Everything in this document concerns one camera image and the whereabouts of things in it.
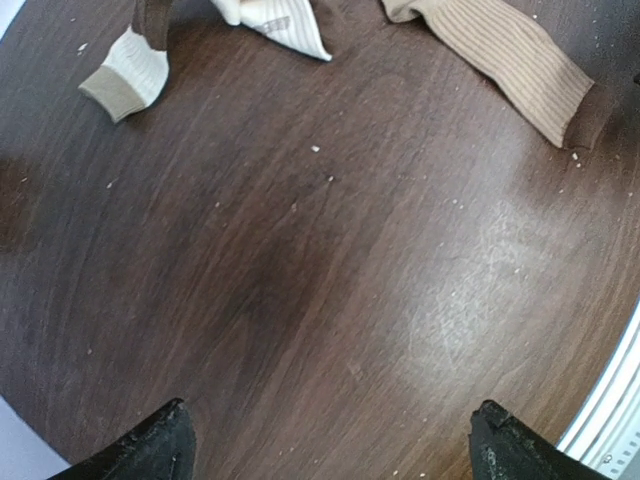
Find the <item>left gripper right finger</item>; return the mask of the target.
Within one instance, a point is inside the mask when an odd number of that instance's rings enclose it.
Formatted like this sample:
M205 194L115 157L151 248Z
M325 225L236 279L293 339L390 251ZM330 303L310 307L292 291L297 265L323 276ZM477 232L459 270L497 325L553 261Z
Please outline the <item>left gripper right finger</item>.
M493 400L470 418L469 454L475 480L606 480L557 450Z

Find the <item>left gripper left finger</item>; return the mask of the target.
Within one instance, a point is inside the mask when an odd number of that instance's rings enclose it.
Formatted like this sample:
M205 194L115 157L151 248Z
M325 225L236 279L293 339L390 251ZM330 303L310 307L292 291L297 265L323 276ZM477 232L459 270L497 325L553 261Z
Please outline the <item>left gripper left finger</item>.
M174 398L58 480L191 479L196 435L185 402Z

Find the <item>cream and brown sock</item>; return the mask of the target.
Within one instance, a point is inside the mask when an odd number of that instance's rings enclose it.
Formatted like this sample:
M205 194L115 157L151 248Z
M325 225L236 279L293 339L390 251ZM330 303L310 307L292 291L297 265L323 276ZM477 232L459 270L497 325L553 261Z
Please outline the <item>cream and brown sock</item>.
M245 26L304 55L330 61L338 30L332 1L215 1L230 26ZM167 39L172 3L136 1L131 22L79 90L115 123L150 107L169 78Z

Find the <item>tan brown ribbed sock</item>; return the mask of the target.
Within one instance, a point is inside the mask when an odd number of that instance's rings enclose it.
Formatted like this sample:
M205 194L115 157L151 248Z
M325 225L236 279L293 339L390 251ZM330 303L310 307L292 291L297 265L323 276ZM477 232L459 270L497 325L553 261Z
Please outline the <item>tan brown ribbed sock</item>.
M531 17L504 1L385 1L388 18L421 17L461 58L490 78L550 143L590 148L599 90Z

